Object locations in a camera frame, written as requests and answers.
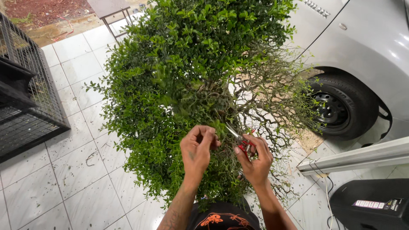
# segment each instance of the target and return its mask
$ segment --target black steel rim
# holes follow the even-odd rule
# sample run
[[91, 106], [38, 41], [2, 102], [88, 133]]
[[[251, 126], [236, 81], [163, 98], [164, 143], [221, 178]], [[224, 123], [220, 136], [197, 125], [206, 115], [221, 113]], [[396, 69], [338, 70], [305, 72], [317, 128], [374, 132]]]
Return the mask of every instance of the black steel rim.
[[327, 92], [315, 94], [314, 99], [320, 102], [315, 110], [319, 113], [316, 119], [322, 123], [321, 130], [340, 131], [348, 126], [350, 111], [342, 100]]

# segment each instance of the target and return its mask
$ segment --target white cable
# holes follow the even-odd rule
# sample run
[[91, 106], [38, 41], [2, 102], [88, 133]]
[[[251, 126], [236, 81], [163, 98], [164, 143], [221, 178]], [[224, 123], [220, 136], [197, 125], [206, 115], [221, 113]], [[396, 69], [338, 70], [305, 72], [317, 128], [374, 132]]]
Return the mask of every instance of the white cable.
[[325, 190], [326, 190], [326, 195], [327, 195], [328, 207], [330, 208], [330, 212], [331, 212], [331, 225], [330, 225], [330, 230], [331, 230], [332, 222], [333, 222], [333, 215], [332, 215], [332, 210], [331, 210], [331, 205], [330, 205], [330, 199], [328, 198], [327, 178], [325, 178]]

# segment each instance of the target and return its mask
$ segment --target hand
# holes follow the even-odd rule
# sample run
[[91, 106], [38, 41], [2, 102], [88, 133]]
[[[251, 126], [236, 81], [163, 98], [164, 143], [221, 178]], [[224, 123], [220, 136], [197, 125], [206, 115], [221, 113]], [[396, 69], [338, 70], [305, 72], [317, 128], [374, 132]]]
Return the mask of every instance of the hand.
[[268, 174], [273, 163], [273, 155], [270, 153], [267, 142], [263, 138], [247, 134], [243, 134], [243, 137], [256, 146], [258, 159], [249, 161], [244, 152], [238, 147], [234, 148], [234, 152], [243, 167], [244, 175], [254, 190], [264, 188], [270, 184]]
[[180, 142], [184, 165], [184, 180], [193, 186], [199, 186], [203, 174], [210, 162], [210, 149], [217, 149], [220, 141], [215, 129], [196, 125]]

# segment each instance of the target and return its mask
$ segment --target wire mesh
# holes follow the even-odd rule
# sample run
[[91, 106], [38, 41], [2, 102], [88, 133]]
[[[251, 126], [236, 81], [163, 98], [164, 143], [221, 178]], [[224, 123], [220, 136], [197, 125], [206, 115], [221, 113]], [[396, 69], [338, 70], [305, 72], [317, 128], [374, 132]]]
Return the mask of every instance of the wire mesh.
[[16, 109], [0, 104], [0, 162], [4, 155], [22, 152], [52, 138], [50, 133], [68, 129], [58, 98], [44, 65], [40, 48], [0, 13], [0, 56], [36, 73], [29, 83], [37, 107]]

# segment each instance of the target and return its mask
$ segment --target bonsai tree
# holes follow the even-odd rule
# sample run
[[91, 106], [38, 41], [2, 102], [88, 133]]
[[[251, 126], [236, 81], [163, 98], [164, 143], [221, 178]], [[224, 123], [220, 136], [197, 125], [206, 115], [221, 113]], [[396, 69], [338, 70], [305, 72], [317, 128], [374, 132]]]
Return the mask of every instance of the bonsai tree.
[[[238, 143], [226, 123], [263, 136], [275, 156], [271, 179], [285, 178], [283, 150], [300, 129], [315, 127], [303, 64], [283, 48], [294, 31], [285, 24], [293, 9], [292, 0], [158, 0], [126, 27], [129, 37], [105, 65], [107, 86], [91, 82], [88, 89], [108, 99], [103, 127], [121, 138], [117, 150], [130, 151], [124, 169], [147, 197], [168, 206], [176, 195], [184, 177], [179, 143], [196, 124], [215, 127], [222, 142], [198, 188], [202, 209], [253, 192], [237, 179]], [[273, 188], [283, 201], [292, 193], [285, 180]]]

